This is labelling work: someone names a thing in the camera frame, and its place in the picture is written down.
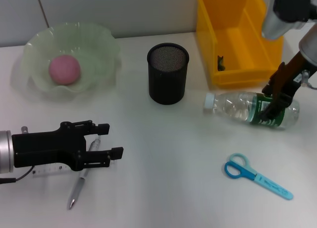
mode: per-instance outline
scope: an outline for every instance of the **bottle cap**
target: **bottle cap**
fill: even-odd
[[[214,94],[213,93],[207,93],[205,98],[205,105],[204,109],[212,109],[214,103]]]

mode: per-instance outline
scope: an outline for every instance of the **wire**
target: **wire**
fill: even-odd
[[[18,182],[19,180],[23,179],[26,175],[28,175],[32,170],[34,169],[34,166],[32,166],[24,175],[22,175],[19,178],[16,178],[15,181]]]
[[[313,87],[310,83],[307,84],[307,87],[309,87],[310,89],[317,90],[317,88]]]

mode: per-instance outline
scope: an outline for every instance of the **white table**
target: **white table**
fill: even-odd
[[[300,118],[287,131],[232,123],[202,112],[208,85],[194,33],[118,42],[121,62],[115,85],[58,100],[26,85],[18,72],[23,47],[0,49],[1,130],[15,134],[26,125],[30,132],[49,131],[65,120],[91,119],[110,124],[102,148],[125,149],[122,160],[91,172],[71,211],[66,203],[76,173],[47,178],[30,174],[18,183],[0,185],[1,227],[316,226],[315,92],[298,91]],[[185,97],[173,106],[159,105],[148,95],[146,56],[162,42],[181,44],[190,55]],[[285,51],[290,55],[284,58],[290,58],[297,49]],[[253,168],[290,190],[294,199],[286,201],[245,178],[230,179],[223,165],[235,152],[245,154]],[[27,170],[2,176],[17,177]]]

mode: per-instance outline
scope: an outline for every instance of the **pen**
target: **pen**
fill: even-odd
[[[96,151],[99,149],[100,146],[100,136],[98,136],[91,144],[89,147],[88,151]],[[68,204],[67,204],[67,208],[70,210],[72,209],[72,207],[74,206],[74,204],[77,202],[79,194],[81,192],[81,189],[83,188],[84,184],[85,184],[85,180],[86,177],[88,175],[90,169],[83,169],[80,174],[79,174],[79,178],[77,179],[73,191],[70,194],[69,200],[68,200]]]

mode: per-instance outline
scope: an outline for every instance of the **pen holder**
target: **pen holder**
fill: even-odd
[[[173,43],[154,46],[148,53],[149,94],[157,103],[171,105],[185,93],[187,51]]]

